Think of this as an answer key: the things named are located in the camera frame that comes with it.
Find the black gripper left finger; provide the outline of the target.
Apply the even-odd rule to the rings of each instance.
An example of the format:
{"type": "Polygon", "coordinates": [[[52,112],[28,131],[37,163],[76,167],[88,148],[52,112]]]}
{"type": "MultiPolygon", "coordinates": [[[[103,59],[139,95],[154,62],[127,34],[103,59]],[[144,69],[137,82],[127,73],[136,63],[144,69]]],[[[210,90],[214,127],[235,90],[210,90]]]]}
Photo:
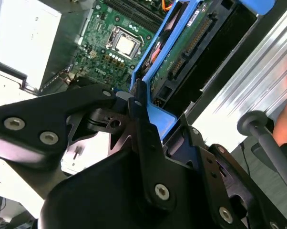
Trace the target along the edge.
{"type": "Polygon", "coordinates": [[[146,205],[171,211],[175,198],[165,194],[166,170],[157,127],[147,112],[147,85],[136,81],[128,99],[100,84],[0,106],[0,158],[34,169],[59,164],[68,146],[110,134],[108,153],[132,151],[139,156],[146,205]]]}

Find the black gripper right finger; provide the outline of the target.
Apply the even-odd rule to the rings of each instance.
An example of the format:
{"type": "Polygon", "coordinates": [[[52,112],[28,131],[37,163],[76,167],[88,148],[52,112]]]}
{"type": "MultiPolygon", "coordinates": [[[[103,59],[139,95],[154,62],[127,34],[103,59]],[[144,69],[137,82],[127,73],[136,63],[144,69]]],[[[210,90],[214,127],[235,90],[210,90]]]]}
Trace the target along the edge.
{"type": "Polygon", "coordinates": [[[178,124],[178,161],[193,165],[188,172],[198,177],[183,179],[194,187],[183,194],[189,193],[196,229],[287,229],[287,219],[227,150],[217,144],[206,149],[185,115],[178,124]]]}

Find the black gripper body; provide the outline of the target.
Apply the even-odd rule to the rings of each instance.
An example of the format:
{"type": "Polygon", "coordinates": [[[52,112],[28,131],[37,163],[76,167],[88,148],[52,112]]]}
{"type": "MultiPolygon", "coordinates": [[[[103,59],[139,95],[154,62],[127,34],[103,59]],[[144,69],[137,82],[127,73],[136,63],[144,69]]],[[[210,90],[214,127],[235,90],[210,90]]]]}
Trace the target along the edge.
{"type": "Polygon", "coordinates": [[[144,198],[139,158],[123,151],[58,184],[45,199],[40,229],[226,229],[212,211],[200,176],[167,159],[165,186],[176,202],[171,212],[144,198]]]}

